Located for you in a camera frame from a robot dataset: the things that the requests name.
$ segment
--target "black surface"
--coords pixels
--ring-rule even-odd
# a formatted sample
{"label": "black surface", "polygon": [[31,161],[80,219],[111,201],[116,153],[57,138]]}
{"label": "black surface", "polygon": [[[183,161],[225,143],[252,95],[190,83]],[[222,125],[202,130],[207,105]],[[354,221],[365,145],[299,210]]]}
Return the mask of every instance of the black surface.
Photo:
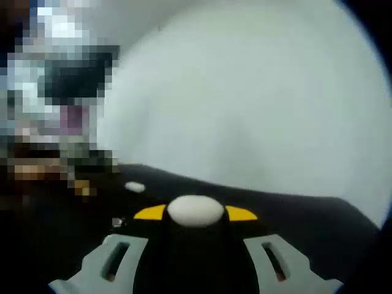
{"label": "black surface", "polygon": [[[148,221],[134,222],[128,226]],[[206,228],[181,227],[167,212],[160,223],[141,257],[134,293],[258,293],[251,257],[227,213]],[[254,229],[252,221],[245,223]],[[266,233],[262,227],[256,231]]]}
{"label": "black surface", "polygon": [[[42,281],[75,274],[82,258],[111,232],[111,217],[133,216],[184,194],[208,195],[223,205],[254,212],[269,232],[308,256],[311,269],[324,279],[345,282],[378,232],[356,208],[336,198],[232,189],[141,165],[123,165],[120,171],[118,176],[102,175],[98,196],[88,203],[64,186],[37,191],[41,195],[24,212],[20,227]],[[125,190],[128,181],[145,184],[145,193]]]}
{"label": "black surface", "polygon": [[346,293],[390,293],[392,263],[392,218],[390,217],[367,250],[357,269],[349,277],[338,294]]}

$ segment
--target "yellow stripe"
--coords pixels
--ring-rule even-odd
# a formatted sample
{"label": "yellow stripe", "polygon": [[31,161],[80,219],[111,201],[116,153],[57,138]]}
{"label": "yellow stripe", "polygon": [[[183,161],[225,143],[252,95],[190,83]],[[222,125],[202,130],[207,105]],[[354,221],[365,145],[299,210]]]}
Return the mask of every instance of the yellow stripe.
{"label": "yellow stripe", "polygon": [[147,219],[151,221],[161,221],[166,205],[158,205],[145,208],[135,214],[134,219]]}
{"label": "yellow stripe", "polygon": [[257,216],[249,210],[234,206],[226,206],[226,209],[230,222],[257,220]]}

